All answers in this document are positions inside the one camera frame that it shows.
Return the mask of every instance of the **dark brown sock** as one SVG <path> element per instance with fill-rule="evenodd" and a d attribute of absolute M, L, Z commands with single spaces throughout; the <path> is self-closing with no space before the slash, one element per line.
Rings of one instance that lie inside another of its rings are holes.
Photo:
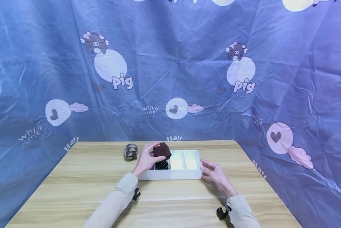
<path fill-rule="evenodd" d="M 165 142 L 161 142 L 158 146 L 154 147 L 154 157 L 164 156 L 165 160 L 171 157 L 170 149 Z"/>

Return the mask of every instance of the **pink circle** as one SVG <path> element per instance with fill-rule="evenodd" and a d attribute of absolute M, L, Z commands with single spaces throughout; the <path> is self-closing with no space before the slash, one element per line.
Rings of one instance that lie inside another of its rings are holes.
<path fill-rule="evenodd" d="M 293 133 L 286 124 L 275 123 L 267 131 L 267 142 L 276 154 L 286 154 L 293 143 Z"/>

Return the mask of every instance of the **blue backdrop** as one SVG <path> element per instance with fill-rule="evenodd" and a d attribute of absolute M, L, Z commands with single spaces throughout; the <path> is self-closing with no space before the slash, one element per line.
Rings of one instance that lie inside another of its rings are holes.
<path fill-rule="evenodd" d="M 341 0 L 0 0 L 0 227 L 78 141 L 221 139 L 341 228 Z"/>

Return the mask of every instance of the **black object on wrist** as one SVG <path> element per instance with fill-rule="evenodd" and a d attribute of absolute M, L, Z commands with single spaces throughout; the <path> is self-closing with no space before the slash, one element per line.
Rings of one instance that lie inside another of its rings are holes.
<path fill-rule="evenodd" d="M 217 210 L 216 210 L 216 214 L 218 216 L 218 218 L 220 220 L 223 220 L 225 219 L 228 214 L 232 211 L 231 207 L 229 207 L 227 204 L 225 204 L 225 206 L 223 207 L 219 207 Z"/>
<path fill-rule="evenodd" d="M 139 190 L 139 188 L 137 187 L 137 188 L 135 189 L 135 194 L 134 194 L 134 196 L 132 197 L 132 199 L 136 201 L 136 200 L 140 197 L 140 195 L 141 195 L 140 190 Z"/>

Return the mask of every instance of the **wrist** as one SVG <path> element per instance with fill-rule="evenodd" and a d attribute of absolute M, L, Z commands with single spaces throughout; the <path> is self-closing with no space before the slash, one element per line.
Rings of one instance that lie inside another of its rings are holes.
<path fill-rule="evenodd" d="M 223 190 L 227 198 L 233 197 L 238 195 L 235 187 L 232 185 L 232 183 L 226 183 L 223 185 Z"/>
<path fill-rule="evenodd" d="M 140 176 L 143 174 L 143 171 L 138 167 L 135 167 L 132 171 L 132 174 L 135 175 L 137 178 L 140 178 Z"/>

